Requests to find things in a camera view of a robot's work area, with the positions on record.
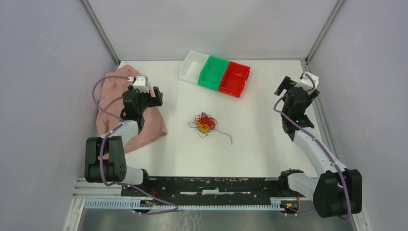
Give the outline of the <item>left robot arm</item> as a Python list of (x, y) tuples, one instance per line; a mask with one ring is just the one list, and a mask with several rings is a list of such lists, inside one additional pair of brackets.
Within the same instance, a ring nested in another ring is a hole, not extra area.
[(90, 137), (86, 141), (84, 175), (87, 182), (133, 185), (137, 194), (144, 196), (151, 191), (151, 182), (144, 169), (129, 167), (125, 158), (125, 145), (144, 127), (143, 113), (147, 108), (162, 106), (163, 94), (153, 87), (154, 95), (129, 87), (123, 93), (123, 109), (119, 124), (107, 133)]

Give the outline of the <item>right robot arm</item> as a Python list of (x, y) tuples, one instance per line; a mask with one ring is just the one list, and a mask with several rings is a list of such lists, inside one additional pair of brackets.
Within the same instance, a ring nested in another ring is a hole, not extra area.
[(274, 107), (281, 116), (282, 129), (306, 155), (317, 179), (302, 170), (281, 172), (278, 191), (283, 196), (298, 192), (311, 200), (321, 218), (351, 218), (362, 211), (362, 175), (349, 169), (319, 139), (306, 109), (319, 96), (319, 78), (304, 72), (298, 82), (285, 77), (275, 91), (282, 109)]

